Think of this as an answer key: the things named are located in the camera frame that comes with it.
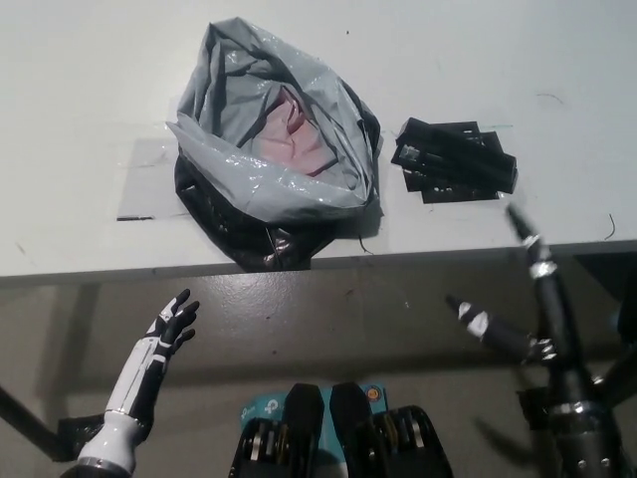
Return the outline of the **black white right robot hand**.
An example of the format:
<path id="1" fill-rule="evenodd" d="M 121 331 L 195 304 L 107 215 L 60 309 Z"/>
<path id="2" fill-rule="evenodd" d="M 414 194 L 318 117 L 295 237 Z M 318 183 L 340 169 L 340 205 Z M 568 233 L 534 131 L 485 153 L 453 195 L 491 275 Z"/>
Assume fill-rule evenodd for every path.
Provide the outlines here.
<path id="1" fill-rule="evenodd" d="M 453 295 L 446 303 L 458 322 L 483 345 L 521 363 L 539 363 L 548 369 L 547 394 L 554 406 L 578 412 L 602 403 L 585 365 L 581 341 L 556 262 L 539 232 L 513 204 L 508 219 L 526 251 L 535 298 L 540 312 L 538 332 L 525 333 L 475 304 Z"/>

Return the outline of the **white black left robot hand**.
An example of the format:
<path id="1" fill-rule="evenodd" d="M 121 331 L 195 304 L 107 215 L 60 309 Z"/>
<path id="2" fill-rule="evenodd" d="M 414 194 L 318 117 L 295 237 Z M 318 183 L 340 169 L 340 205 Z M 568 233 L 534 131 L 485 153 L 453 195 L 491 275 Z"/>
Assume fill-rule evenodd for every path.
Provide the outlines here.
<path id="1" fill-rule="evenodd" d="M 174 297 L 153 320 L 126 360 L 112 390 L 107 412 L 127 415 L 150 427 L 154 407 L 172 357 L 195 336 L 200 303 L 188 303 L 190 290 Z"/>

